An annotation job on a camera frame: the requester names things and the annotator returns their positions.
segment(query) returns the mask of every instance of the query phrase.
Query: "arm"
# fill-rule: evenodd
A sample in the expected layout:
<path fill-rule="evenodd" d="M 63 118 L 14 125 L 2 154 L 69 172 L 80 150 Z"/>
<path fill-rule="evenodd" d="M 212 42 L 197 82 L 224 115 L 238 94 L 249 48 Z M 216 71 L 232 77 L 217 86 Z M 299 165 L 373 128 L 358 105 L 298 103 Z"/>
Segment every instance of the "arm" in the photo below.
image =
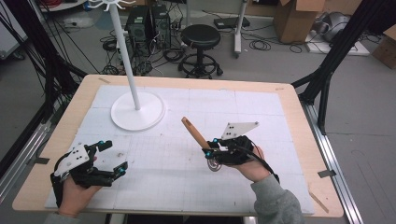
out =
<path fill-rule="evenodd" d="M 262 150 L 254 148 L 254 153 L 261 157 Z M 233 166 L 247 179 L 256 193 L 254 203 L 259 223 L 305 223 L 300 203 L 290 191 L 282 189 L 273 175 L 258 162 L 249 161 Z"/>
<path fill-rule="evenodd" d="M 64 181 L 64 198 L 57 213 L 47 216 L 45 224 L 75 224 L 79 223 L 78 214 L 88 205 L 93 195 L 100 189 L 99 186 L 90 186 L 84 189 L 76 185 L 72 177 Z"/>

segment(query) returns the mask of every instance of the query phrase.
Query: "wooden stick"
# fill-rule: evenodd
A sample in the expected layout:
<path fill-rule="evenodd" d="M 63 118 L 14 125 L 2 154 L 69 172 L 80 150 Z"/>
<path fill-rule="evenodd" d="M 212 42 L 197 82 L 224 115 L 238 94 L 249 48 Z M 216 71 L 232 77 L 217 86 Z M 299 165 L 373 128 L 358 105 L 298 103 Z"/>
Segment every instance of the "wooden stick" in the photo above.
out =
<path fill-rule="evenodd" d="M 189 133 L 192 135 L 195 141 L 197 141 L 201 148 L 210 148 L 206 140 L 201 136 L 198 130 L 194 127 L 194 125 L 191 124 L 191 122 L 186 117 L 183 117 L 183 119 L 181 119 L 181 122 L 183 122 L 184 126 L 186 126 Z"/>

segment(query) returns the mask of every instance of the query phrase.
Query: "stool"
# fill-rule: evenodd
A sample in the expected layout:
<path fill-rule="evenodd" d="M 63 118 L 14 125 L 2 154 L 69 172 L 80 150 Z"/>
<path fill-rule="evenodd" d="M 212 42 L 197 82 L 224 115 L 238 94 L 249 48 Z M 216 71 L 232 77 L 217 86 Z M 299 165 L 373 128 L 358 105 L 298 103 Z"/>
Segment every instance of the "stool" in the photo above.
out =
<path fill-rule="evenodd" d="M 220 66 L 216 63 L 215 59 L 204 54 L 204 50 L 213 49 L 220 42 L 220 33 L 218 30 L 209 25 L 191 25 L 181 32 L 181 40 L 187 46 L 197 49 L 197 53 L 186 56 L 178 64 L 178 71 L 184 71 L 187 74 L 186 77 L 208 76 L 210 79 L 212 79 L 212 76 L 210 75 L 215 70 L 217 71 L 218 76 L 223 74 L 223 71 L 220 69 Z M 191 57 L 196 57 L 196 62 L 189 62 L 188 59 Z M 204 62 L 204 58 L 207 58 L 207 61 L 210 61 L 210 63 Z"/>

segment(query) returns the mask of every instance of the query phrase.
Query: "concrete floor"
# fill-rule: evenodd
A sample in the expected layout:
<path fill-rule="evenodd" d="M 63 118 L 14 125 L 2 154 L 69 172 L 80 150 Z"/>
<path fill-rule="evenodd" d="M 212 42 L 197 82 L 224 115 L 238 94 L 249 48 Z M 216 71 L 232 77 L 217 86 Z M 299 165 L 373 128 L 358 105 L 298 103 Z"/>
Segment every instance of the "concrete floor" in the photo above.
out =
<path fill-rule="evenodd" d="M 56 15 L 61 18 L 76 10 Z M 105 12 L 93 10 L 89 16 L 95 21 L 91 28 L 80 29 L 70 35 L 92 63 L 102 69 L 106 65 L 106 52 L 99 41 L 109 36 L 108 26 L 102 22 Z M 192 18 L 192 23 L 213 24 L 215 16 Z M 260 28 L 271 22 L 250 18 L 247 29 Z M 253 34 L 275 37 L 273 27 L 253 31 Z M 88 73 L 96 74 L 81 53 L 65 38 L 72 62 Z M 258 82 L 291 83 L 314 72 L 325 58 L 323 54 L 290 51 L 289 46 L 271 44 L 271 50 L 251 49 L 242 41 L 242 54 L 233 56 L 233 33 L 222 33 L 220 44 L 207 53 L 220 64 L 224 74 L 214 79 Z M 361 42 L 370 52 L 376 44 Z M 153 65 L 165 62 L 158 61 Z M 167 63 L 149 73 L 154 77 L 184 77 L 177 65 Z M 396 223 L 396 70 L 390 70 L 370 56 L 347 56 L 336 70 L 330 89 L 326 130 L 334 153 L 340 163 L 346 182 L 365 223 Z M 0 62 L 0 158 L 15 142 L 21 130 L 42 105 L 43 91 L 29 60 Z M 12 201 L 18 193 L 27 166 L 11 192 L 0 204 L 0 223 L 41 223 L 44 213 L 21 213 L 12 210 Z M 105 215 L 82 214 L 84 223 L 105 222 Z M 308 223 L 347 223 L 340 218 L 308 218 Z"/>

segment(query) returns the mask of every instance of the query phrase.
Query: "gray sleeve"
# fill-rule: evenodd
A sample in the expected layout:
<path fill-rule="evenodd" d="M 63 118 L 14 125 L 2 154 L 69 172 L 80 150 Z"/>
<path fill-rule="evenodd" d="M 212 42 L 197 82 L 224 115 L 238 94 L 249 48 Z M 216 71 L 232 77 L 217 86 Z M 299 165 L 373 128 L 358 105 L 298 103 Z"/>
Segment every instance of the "gray sleeve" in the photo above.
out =
<path fill-rule="evenodd" d="M 251 188 L 256 193 L 254 209 L 259 223 L 305 223 L 297 198 L 282 189 L 273 175 L 251 184 Z"/>
<path fill-rule="evenodd" d="M 47 216 L 44 224 L 78 224 L 79 219 L 72 217 L 64 217 L 56 213 L 51 213 Z"/>

